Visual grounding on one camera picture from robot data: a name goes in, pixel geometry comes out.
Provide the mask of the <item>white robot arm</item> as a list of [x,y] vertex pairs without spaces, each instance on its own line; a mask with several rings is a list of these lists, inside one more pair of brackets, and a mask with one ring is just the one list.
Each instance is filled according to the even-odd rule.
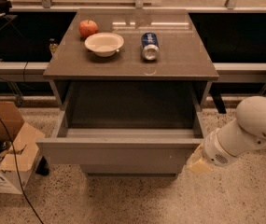
[[266,97],[245,98],[235,119],[208,134],[187,161],[193,173],[209,173],[236,162],[248,151],[266,148]]

